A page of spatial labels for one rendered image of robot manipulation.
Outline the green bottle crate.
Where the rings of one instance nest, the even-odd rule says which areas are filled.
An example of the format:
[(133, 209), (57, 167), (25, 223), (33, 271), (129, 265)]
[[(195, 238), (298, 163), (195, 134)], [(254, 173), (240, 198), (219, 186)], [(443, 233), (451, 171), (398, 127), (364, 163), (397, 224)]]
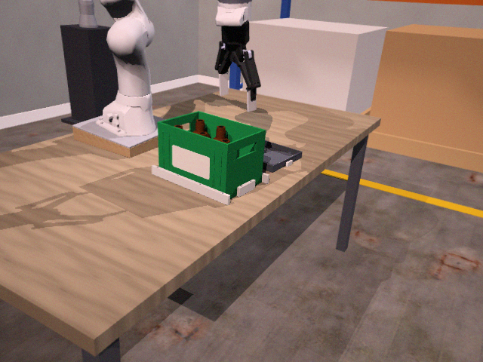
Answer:
[[(211, 138), (193, 133), (197, 119), (205, 120)], [(189, 123), (189, 130), (175, 125)], [(226, 127), (231, 143), (214, 140), (217, 126)], [(230, 195), (255, 179), (262, 183), (266, 130), (205, 112), (176, 117), (158, 146), (158, 166)]]

